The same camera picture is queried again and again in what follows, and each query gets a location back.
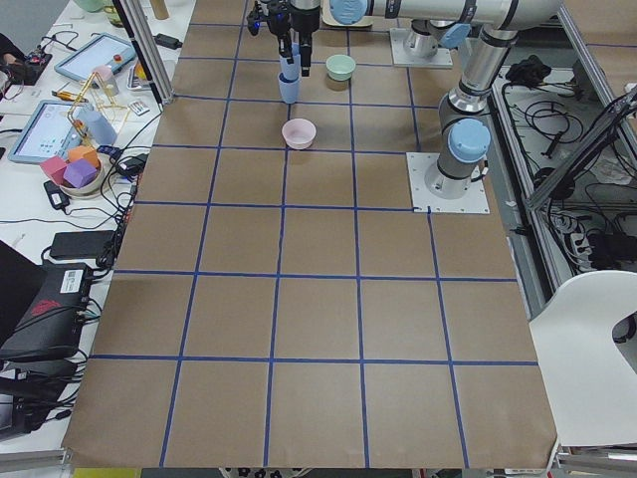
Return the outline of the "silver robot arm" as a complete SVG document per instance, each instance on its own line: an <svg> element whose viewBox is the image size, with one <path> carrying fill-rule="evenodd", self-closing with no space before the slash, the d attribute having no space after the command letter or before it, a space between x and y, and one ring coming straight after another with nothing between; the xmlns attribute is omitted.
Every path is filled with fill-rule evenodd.
<svg viewBox="0 0 637 478"><path fill-rule="evenodd" d="M475 116L486 107L495 77L519 32L549 19L561 6L560 1L331 1L329 10L342 25L365 16L425 20L435 25L434 35L479 25L479 40L462 77L440 107L441 114L454 111Z"/></svg>
<svg viewBox="0 0 637 478"><path fill-rule="evenodd" d="M343 25L352 25L372 13L372 1L331 1L329 12ZM432 36L435 47L457 47L471 31L471 22L477 10L475 1L467 1L455 21L415 19L412 31L420 36ZM295 62L292 31L298 33L298 50L304 77L310 74L313 33L319 29L319 1L256 1L246 21L251 35L256 36L263 24L277 37L280 57L288 64Z"/></svg>

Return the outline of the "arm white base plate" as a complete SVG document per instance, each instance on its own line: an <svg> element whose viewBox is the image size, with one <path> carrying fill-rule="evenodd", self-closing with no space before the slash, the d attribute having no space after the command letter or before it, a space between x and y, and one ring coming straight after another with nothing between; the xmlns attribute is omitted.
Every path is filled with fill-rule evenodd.
<svg viewBox="0 0 637 478"><path fill-rule="evenodd" d="M438 45L437 40L412 29L392 28L390 46L393 65L404 68L452 69L449 49Z"/></svg>
<svg viewBox="0 0 637 478"><path fill-rule="evenodd" d="M417 213L489 214L481 170L475 164L464 179L451 179L438 168L438 153L407 152L412 210Z"/></svg>

